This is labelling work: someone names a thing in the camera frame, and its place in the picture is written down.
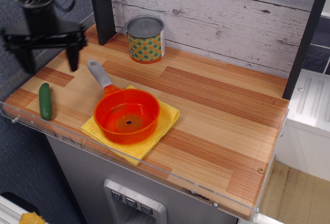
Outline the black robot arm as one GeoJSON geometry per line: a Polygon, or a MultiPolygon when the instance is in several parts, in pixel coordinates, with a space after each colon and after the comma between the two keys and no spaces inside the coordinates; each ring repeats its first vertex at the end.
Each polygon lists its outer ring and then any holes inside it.
{"type": "Polygon", "coordinates": [[[59,18],[53,0],[15,0],[25,20],[1,29],[5,50],[15,55],[23,69],[35,72],[32,51],[65,48],[71,71],[78,69],[79,51],[87,45],[83,26],[59,18]]]}

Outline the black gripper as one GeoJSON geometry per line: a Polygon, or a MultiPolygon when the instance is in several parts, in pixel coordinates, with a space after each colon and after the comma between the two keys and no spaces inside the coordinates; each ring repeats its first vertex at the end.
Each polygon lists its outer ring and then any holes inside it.
{"type": "Polygon", "coordinates": [[[36,67],[30,49],[66,47],[71,71],[76,71],[79,50],[87,45],[83,27],[59,18],[52,3],[20,6],[25,20],[1,30],[5,49],[16,50],[15,56],[24,71],[34,74],[36,67]]]}

